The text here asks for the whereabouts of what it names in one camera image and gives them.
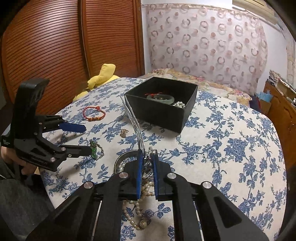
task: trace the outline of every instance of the large pearl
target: large pearl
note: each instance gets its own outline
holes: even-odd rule
[[[146,227],[147,227],[147,221],[146,221],[146,220],[141,220],[141,222],[140,222],[140,227],[141,227],[142,229],[146,228]]]

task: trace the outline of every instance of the gray pants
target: gray pants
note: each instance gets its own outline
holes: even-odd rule
[[[17,239],[23,241],[54,210],[39,176],[26,183],[14,179],[0,158],[0,215]]]

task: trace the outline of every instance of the human hand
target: human hand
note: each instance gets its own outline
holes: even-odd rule
[[[15,153],[15,150],[12,148],[7,148],[2,146],[1,147],[1,157],[3,158],[4,162],[7,164],[12,164],[13,162],[16,162],[17,164],[23,166],[23,169],[21,170],[23,175],[30,175],[35,172],[37,169],[36,166],[25,162],[22,159],[19,159]]]

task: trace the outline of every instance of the silver screw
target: silver screw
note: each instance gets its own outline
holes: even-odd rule
[[[127,172],[121,172],[121,173],[119,173],[119,177],[120,178],[127,178],[128,177],[128,173]]]
[[[177,177],[177,175],[175,173],[173,173],[173,172],[170,172],[170,173],[168,173],[167,177],[169,179],[175,179]]]
[[[93,183],[92,182],[85,182],[83,184],[83,187],[86,188],[86,189],[90,189],[90,188],[92,188],[92,186],[93,186]]]
[[[203,184],[203,187],[206,188],[206,189],[209,189],[212,187],[212,184],[210,182],[204,182]]]

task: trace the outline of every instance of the closet door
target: closet door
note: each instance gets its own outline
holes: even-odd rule
[[[80,29],[80,1],[31,0],[6,29],[1,44],[3,75],[15,99],[22,81],[50,80],[37,112],[55,114],[72,102],[89,79]]]
[[[82,0],[82,29],[91,77],[108,63],[119,77],[144,74],[139,0]]]

